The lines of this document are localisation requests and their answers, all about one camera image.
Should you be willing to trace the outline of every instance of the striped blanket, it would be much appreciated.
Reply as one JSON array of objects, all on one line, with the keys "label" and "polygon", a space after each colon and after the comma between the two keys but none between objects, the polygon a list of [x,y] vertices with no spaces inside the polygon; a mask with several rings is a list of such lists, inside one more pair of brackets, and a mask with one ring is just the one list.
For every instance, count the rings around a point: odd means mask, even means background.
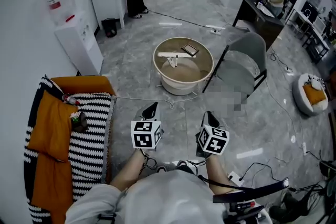
[{"label": "striped blanket", "polygon": [[[24,176],[27,202],[34,223],[51,223],[48,211],[30,204],[34,190],[38,153],[27,148],[44,90],[60,100],[64,94],[53,81],[44,76],[37,89],[28,120],[24,151]],[[72,132],[70,137],[69,161],[72,167],[72,194],[75,202],[94,185],[105,183],[110,124],[116,98],[108,93],[77,93],[72,96],[79,101],[78,111],[85,113],[88,122],[88,130],[83,133]]]}]

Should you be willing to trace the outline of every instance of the marble floor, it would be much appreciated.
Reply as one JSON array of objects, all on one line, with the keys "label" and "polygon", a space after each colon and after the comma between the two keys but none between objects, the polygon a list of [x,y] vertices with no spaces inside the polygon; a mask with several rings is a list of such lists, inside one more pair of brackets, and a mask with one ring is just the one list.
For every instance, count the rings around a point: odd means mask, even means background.
[{"label": "marble floor", "polygon": [[[201,25],[224,27],[221,35],[213,35],[209,29],[198,27],[169,17],[149,13],[142,19],[125,17],[125,29],[118,29],[113,38],[106,38],[103,31],[97,36],[104,61],[101,70],[107,76],[120,97],[159,99],[170,102],[193,97],[193,94],[177,97],[166,92],[160,84],[152,63],[154,48],[171,37],[189,37],[204,44],[217,62],[225,46],[246,31],[234,28],[236,10],[224,8],[219,0],[144,0],[150,10],[182,18]],[[179,22],[182,26],[163,27],[159,23]],[[270,59],[267,52],[267,80],[248,98],[247,103],[235,111],[234,93],[218,91],[216,78],[205,94],[184,102],[160,101],[162,124],[165,130],[157,151],[152,156],[158,164],[172,169],[178,160],[198,160],[195,157],[195,134],[200,128],[203,113],[214,111],[230,131],[230,141],[221,156],[228,173],[242,175],[253,162],[272,167],[274,178],[289,177],[290,186],[304,187],[322,179],[319,162],[310,154],[303,156],[303,141],[307,149],[322,159],[332,159],[332,138],[328,113],[308,118],[296,108],[291,94],[291,83],[299,74],[309,72],[319,75],[306,51],[301,48],[289,27],[285,27],[273,49],[293,73],[287,73],[279,61]],[[227,58],[243,63],[253,74],[258,73],[255,63],[247,56],[230,52]],[[113,175],[124,165],[133,148],[130,137],[131,120],[136,111],[151,101],[118,99],[113,125],[112,162]],[[262,154],[237,158],[237,154],[262,148]],[[244,186],[260,187],[274,182],[268,168],[253,166],[246,174]],[[206,176],[204,166],[199,168]],[[145,169],[144,175],[152,173]],[[280,193],[259,199],[264,205],[279,200]]]}]

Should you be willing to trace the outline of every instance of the gray chair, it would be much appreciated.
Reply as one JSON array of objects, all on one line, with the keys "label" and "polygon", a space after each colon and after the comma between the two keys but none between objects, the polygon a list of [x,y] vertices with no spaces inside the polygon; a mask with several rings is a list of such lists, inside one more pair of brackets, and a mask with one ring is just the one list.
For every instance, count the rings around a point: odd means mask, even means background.
[{"label": "gray chair", "polygon": [[[260,74],[254,77],[250,71],[237,62],[225,60],[224,56],[229,50],[242,52],[250,56],[258,65]],[[266,70],[266,44],[262,37],[256,33],[246,33],[240,39],[227,45],[222,53],[214,72],[211,74],[203,93],[208,87],[212,77],[216,75],[225,84],[239,89],[239,92],[249,97],[265,80]]]}]

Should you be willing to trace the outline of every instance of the orange pillow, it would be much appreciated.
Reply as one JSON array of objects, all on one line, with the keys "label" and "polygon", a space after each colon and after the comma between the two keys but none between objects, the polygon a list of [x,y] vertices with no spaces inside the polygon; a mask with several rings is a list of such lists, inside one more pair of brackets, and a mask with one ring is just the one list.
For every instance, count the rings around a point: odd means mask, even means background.
[{"label": "orange pillow", "polygon": [[303,89],[311,105],[315,105],[326,99],[323,90],[316,90],[311,85],[304,85]]},{"label": "orange pillow", "polygon": [[44,91],[28,148],[66,162],[71,135],[70,115],[77,110]]},{"label": "orange pillow", "polygon": [[51,218],[59,215],[65,221],[65,213],[73,203],[70,162],[38,154],[31,203],[50,211]]}]

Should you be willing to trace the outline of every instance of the black bag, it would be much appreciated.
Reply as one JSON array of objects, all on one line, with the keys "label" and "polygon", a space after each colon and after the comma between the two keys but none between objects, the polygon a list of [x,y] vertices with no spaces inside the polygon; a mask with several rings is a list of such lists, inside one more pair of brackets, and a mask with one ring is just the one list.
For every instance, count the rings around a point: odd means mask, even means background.
[{"label": "black bag", "polygon": [[114,18],[107,18],[101,21],[107,37],[114,37],[117,34],[116,21]]}]

